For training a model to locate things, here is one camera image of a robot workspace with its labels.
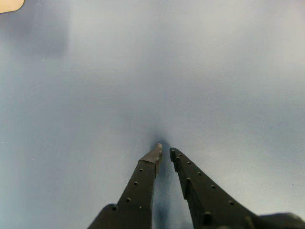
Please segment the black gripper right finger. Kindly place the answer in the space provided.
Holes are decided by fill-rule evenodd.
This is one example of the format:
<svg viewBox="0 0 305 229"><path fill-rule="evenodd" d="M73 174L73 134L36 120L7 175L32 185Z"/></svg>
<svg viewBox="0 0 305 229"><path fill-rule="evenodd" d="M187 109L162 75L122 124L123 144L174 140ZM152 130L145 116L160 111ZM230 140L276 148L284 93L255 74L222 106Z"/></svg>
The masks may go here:
<svg viewBox="0 0 305 229"><path fill-rule="evenodd" d="M176 148L170 159L178 174L195 229L258 229L258 217L239 204Z"/></svg>

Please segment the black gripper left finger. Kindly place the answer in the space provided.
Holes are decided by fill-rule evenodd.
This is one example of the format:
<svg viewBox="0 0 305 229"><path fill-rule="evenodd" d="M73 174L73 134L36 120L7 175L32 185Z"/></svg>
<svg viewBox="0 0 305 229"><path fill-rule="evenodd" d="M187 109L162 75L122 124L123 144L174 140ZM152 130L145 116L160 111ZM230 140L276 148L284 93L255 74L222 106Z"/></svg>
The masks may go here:
<svg viewBox="0 0 305 229"><path fill-rule="evenodd" d="M150 229L155 178L162 162L163 146L158 143L143 156L116 204L105 206L90 229Z"/></svg>

